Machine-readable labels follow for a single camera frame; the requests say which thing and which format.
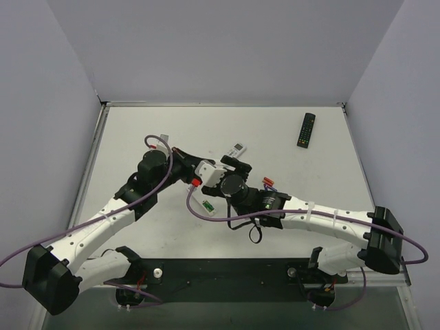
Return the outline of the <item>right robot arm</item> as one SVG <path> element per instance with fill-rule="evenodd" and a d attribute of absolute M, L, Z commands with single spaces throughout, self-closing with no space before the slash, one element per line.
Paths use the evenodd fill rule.
<path fill-rule="evenodd" d="M 305 230 L 340 240 L 332 247 L 315 247 L 310 268 L 328 275 L 355 267 L 368 267 L 381 274 L 399 273 L 403 229 L 388 208 L 341 210 L 252 188 L 246 184 L 250 165 L 228 156 L 223 160 L 225 166 L 203 160 L 196 167 L 203 194 L 226 199 L 239 218 L 248 218 L 259 228 Z"/>

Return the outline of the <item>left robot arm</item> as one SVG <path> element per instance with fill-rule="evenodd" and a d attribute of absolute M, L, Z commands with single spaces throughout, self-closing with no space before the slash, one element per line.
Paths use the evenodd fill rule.
<path fill-rule="evenodd" d="M 198 176 L 202 159 L 178 148 L 147 151 L 137 170 L 103 207 L 103 214 L 79 225 L 45 247 L 27 253 L 22 286 L 53 316 L 64 312 L 80 293 L 85 277 L 77 275 L 92 252 L 121 229 L 131 225 L 156 203 L 158 193 L 181 180 Z"/>

